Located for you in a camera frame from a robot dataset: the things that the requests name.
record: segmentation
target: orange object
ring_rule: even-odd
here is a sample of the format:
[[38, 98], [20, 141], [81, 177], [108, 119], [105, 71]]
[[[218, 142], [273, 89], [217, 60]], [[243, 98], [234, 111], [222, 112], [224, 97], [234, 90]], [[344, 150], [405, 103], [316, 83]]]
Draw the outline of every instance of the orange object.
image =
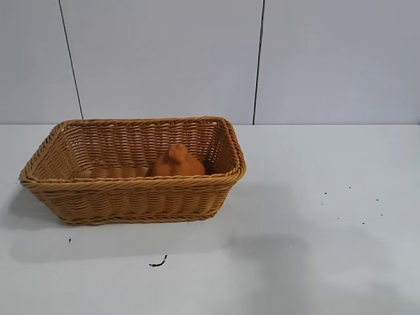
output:
[[205, 175], [203, 164], [184, 144], [172, 144], [149, 168], [147, 176]]

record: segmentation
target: white wall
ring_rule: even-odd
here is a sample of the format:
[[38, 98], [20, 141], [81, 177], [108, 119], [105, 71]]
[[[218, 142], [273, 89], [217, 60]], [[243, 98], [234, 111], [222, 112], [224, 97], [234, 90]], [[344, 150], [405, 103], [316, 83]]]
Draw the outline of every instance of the white wall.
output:
[[80, 118], [57, 0], [0, 1], [0, 123]]
[[419, 123], [420, 1], [267, 0], [257, 123]]
[[251, 123], [262, 1], [63, 0], [83, 114]]

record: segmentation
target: white tabletop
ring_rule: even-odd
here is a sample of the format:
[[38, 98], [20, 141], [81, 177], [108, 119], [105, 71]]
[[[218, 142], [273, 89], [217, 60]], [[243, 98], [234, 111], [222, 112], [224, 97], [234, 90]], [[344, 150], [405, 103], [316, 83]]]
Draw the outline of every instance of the white tabletop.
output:
[[215, 218], [96, 227], [18, 183], [51, 127], [0, 126], [0, 314], [420, 314], [420, 126], [237, 126]]

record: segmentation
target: woven basket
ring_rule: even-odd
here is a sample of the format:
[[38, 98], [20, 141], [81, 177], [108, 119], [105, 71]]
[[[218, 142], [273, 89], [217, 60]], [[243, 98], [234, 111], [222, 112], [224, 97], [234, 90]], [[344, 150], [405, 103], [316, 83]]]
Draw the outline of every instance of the woven basket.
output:
[[[177, 142], [207, 175], [145, 177]], [[57, 125], [20, 182], [71, 224], [176, 222], [213, 217], [244, 173], [233, 126], [223, 118], [94, 119]]]

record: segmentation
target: black debris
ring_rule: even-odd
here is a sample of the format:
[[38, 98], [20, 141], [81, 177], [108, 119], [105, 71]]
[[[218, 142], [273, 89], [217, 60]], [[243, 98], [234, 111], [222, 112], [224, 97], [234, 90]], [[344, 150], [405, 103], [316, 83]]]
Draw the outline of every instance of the black debris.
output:
[[165, 255], [165, 258], [163, 258], [162, 262], [160, 264], [149, 264], [149, 266], [151, 267], [160, 267], [161, 265], [163, 265], [166, 261], [166, 257], [168, 257], [168, 255]]

